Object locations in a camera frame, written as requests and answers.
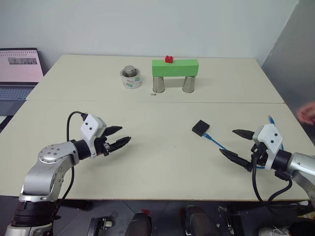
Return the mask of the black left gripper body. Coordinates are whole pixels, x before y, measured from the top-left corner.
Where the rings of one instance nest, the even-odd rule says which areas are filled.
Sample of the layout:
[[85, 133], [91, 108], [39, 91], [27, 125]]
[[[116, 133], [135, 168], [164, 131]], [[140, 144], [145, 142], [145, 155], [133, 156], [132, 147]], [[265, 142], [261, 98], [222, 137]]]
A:
[[107, 143], [107, 136], [109, 136], [109, 133], [110, 128], [106, 127], [101, 136], [95, 139], [94, 147], [97, 156], [107, 156], [109, 154], [109, 144]]

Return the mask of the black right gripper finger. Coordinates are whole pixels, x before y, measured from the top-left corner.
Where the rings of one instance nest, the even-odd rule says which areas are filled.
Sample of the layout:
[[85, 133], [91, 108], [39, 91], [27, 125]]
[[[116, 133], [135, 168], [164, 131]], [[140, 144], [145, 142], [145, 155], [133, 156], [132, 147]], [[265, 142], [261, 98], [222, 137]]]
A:
[[235, 129], [235, 130], [232, 130], [232, 132], [247, 140], [252, 140], [254, 136], [253, 131], [244, 130], [244, 129]]
[[243, 168], [245, 168], [248, 172], [252, 171], [252, 163], [249, 162], [248, 160], [241, 158], [238, 156], [238, 154], [231, 152], [229, 150], [225, 150], [225, 149], [219, 149], [219, 151], [230, 161], [232, 161], [233, 163], [242, 166]]

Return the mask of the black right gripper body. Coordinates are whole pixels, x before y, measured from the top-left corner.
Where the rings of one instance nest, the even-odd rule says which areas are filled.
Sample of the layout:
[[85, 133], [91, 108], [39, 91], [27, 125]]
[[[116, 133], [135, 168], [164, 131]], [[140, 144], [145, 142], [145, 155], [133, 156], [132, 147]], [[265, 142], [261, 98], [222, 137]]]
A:
[[258, 141], [258, 135], [261, 130], [256, 130], [252, 136], [252, 140], [254, 141], [254, 145], [251, 148], [251, 168], [256, 169], [264, 169], [267, 161], [268, 154], [266, 153], [267, 147], [264, 143]]

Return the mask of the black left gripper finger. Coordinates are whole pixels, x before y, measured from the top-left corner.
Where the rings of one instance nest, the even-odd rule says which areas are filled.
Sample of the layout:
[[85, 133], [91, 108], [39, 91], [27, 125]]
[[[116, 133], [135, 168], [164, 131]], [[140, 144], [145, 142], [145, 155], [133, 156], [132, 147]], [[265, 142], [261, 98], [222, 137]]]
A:
[[106, 136], [110, 136], [116, 132], [118, 132], [119, 130], [121, 130], [122, 127], [121, 126], [110, 126], [110, 127], [106, 127]]
[[123, 137], [119, 140], [117, 140], [115, 143], [112, 143], [109, 145], [109, 152], [114, 152], [123, 146], [125, 146], [129, 141], [131, 140], [131, 137]]

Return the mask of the person's bare hand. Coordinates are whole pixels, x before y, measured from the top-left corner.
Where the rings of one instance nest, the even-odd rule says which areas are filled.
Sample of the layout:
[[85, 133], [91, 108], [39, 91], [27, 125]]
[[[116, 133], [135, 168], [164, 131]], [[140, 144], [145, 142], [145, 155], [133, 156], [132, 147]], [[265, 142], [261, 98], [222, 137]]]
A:
[[309, 125], [315, 124], [315, 102], [309, 102], [299, 108], [297, 117], [300, 122]]

